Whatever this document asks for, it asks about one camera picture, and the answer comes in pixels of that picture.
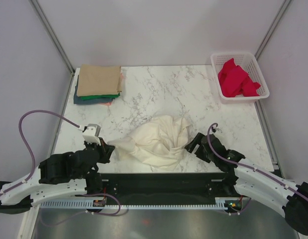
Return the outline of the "cream white t shirt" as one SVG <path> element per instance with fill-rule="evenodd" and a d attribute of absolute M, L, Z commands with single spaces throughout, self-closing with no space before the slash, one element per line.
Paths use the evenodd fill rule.
<path fill-rule="evenodd" d="M 173 171 L 185 157 L 191 123 L 185 117 L 162 115 L 109 141 L 119 161 L 137 162 L 164 171 Z"/>

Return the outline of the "white plastic laundry basket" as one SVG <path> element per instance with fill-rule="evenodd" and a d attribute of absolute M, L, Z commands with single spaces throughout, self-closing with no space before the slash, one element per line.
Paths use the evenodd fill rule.
<path fill-rule="evenodd" d="M 218 74 L 225 62 L 230 59 L 233 59 L 236 65 L 240 66 L 244 71 L 246 71 L 253 82 L 260 84 L 260 88 L 257 90 L 257 93 L 259 94 L 258 96 L 244 97 L 240 95 L 235 98 L 228 98 L 223 95 L 218 79 Z M 269 97 L 269 89 L 260 70 L 258 62 L 253 54 L 246 51 L 218 52 L 211 54 L 210 60 L 214 73 L 214 79 L 210 86 L 221 103 L 248 104 Z"/>

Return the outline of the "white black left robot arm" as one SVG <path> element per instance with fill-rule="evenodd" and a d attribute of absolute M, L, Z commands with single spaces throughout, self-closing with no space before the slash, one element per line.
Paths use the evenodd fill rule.
<path fill-rule="evenodd" d="M 15 182 L 0 181 L 0 213 L 21 214 L 43 202 L 68 196 L 102 196 L 98 164 L 107 164 L 113 145 L 84 143 L 85 149 L 52 154 L 33 174 Z"/>

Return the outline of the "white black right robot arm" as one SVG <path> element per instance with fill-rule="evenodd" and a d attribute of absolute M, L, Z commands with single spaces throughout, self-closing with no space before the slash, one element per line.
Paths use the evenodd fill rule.
<path fill-rule="evenodd" d="M 226 149 L 213 134 L 198 133 L 185 149 L 227 174 L 222 184 L 226 195 L 237 193 L 252 198 L 280 214 L 295 231 L 308 236 L 308 183 L 299 185 L 260 168 L 240 152 Z"/>

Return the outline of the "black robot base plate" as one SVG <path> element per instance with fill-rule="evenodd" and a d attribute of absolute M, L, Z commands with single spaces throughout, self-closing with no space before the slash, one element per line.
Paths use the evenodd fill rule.
<path fill-rule="evenodd" d="M 87 180 L 88 194 L 108 193 L 120 203 L 213 203 L 239 198 L 226 173 L 103 173 Z"/>

